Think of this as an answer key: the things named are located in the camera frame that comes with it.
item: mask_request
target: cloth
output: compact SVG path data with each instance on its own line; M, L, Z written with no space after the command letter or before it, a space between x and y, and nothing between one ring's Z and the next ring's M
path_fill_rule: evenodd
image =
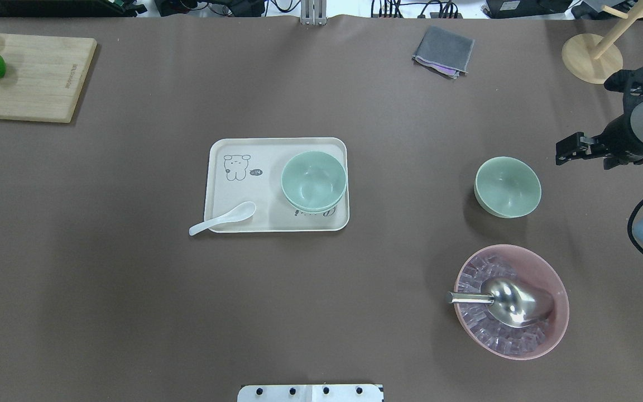
M437 26L429 26L413 60L452 79L468 74L468 61L475 39L466 38Z

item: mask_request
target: wooden stand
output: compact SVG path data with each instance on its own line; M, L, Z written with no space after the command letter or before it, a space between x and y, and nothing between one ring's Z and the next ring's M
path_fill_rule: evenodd
M610 75L622 69L622 53L615 41L639 18L643 18L643 0L636 2L628 13L612 7L602 6L602 10L621 20L602 37L593 33L573 36L562 46L562 61L577 78L603 84Z

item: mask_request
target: cartoon bear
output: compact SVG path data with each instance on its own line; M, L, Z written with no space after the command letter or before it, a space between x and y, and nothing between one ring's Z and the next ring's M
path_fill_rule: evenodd
M247 176L250 155L225 155L227 180L243 180Z

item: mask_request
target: mint green bowl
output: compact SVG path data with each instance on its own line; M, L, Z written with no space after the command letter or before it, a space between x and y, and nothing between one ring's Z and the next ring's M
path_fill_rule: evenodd
M481 165L473 190L485 211L506 218L531 213L543 195L538 175L525 163L511 157L494 157Z
M281 172L281 190L290 204L306 213L332 209L347 190L347 171L326 152L303 152Z

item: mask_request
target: wooden cutting board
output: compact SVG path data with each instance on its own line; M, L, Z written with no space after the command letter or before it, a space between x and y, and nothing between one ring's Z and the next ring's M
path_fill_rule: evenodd
M71 122L95 50L91 38L0 33L0 119Z

